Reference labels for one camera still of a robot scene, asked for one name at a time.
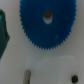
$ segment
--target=green object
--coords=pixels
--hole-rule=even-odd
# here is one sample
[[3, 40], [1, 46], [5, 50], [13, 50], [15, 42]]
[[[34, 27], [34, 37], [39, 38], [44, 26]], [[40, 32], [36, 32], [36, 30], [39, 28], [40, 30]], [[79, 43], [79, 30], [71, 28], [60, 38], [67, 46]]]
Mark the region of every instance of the green object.
[[9, 35], [6, 30], [5, 13], [0, 10], [0, 59], [9, 41]]

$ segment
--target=white background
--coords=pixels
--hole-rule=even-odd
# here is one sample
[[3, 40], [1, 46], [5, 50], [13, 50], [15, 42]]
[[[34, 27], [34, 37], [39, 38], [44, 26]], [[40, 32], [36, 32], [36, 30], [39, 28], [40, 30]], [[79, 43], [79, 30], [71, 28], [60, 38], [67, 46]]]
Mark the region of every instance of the white background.
[[20, 22], [20, 0], [0, 0], [6, 13], [10, 41], [0, 61], [0, 84], [22, 84], [26, 69], [32, 72], [30, 84], [71, 84], [79, 76], [84, 84], [84, 0], [77, 0], [76, 21], [66, 42], [42, 50], [32, 45]]

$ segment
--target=gear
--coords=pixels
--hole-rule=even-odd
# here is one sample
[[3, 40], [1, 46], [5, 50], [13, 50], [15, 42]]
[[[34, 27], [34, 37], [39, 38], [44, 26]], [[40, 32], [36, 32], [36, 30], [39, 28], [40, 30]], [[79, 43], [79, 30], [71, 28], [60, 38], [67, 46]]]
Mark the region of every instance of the gear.
[[[26, 35], [40, 48], [61, 45], [71, 32], [76, 16], [76, 0], [21, 0], [20, 16]], [[43, 21], [46, 10], [53, 13], [52, 23]]]

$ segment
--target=gear teeth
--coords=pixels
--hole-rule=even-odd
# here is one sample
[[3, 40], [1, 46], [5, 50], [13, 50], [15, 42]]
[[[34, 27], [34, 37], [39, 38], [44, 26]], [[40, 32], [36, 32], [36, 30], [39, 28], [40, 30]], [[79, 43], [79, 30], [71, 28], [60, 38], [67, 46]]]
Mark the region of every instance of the gear teeth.
[[[23, 3], [23, 1], [24, 0], [20, 0], [20, 17], [22, 17], [23, 16], [23, 14], [21, 13], [22, 12], [22, 3]], [[75, 4], [74, 5], [74, 7], [75, 7], [75, 14], [74, 14], [74, 16], [76, 16], [76, 11], [77, 11], [77, 9], [76, 9], [76, 7], [77, 7], [77, 5]], [[37, 47], [39, 47], [39, 49], [41, 48], [41, 49], [46, 49], [46, 50], [50, 50], [50, 49], [53, 49], [53, 47], [54, 48], [56, 48], [56, 47], [58, 47], [59, 45], [62, 45], [63, 43], [64, 43], [64, 41], [66, 41], [66, 39], [68, 38], [68, 36], [70, 35], [70, 33], [71, 33], [71, 30], [67, 33], [67, 35], [65, 36], [65, 38], [64, 39], [62, 39], [62, 41], [60, 41], [60, 42], [58, 42], [58, 44], [56, 44], [56, 45], [54, 45], [54, 46], [49, 46], [49, 47], [47, 47], [47, 46], [42, 46], [42, 45], [40, 45], [39, 46], [39, 44], [37, 43], [34, 43], [33, 41], [32, 41], [32, 39], [30, 38], [30, 36], [28, 35], [28, 33], [26, 32], [26, 30], [25, 30], [25, 28], [24, 28], [24, 24], [23, 24], [23, 20], [22, 20], [22, 18], [20, 19], [20, 21], [22, 21], [22, 23], [21, 23], [21, 25], [23, 26], [23, 30], [24, 30], [24, 33], [26, 34], [26, 36], [30, 39], [30, 41], [32, 42], [32, 44], [34, 45], [34, 46], [37, 46]]]

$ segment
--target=blue gear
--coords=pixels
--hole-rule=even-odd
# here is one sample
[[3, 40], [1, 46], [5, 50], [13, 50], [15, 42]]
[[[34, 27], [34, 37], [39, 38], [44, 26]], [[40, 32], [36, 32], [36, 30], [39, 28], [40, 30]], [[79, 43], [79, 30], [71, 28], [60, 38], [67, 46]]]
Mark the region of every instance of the blue gear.
[[[30, 41], [40, 48], [53, 48], [65, 41], [76, 15], [76, 0], [21, 0], [20, 16]], [[52, 23], [43, 21], [46, 10], [53, 13]]]

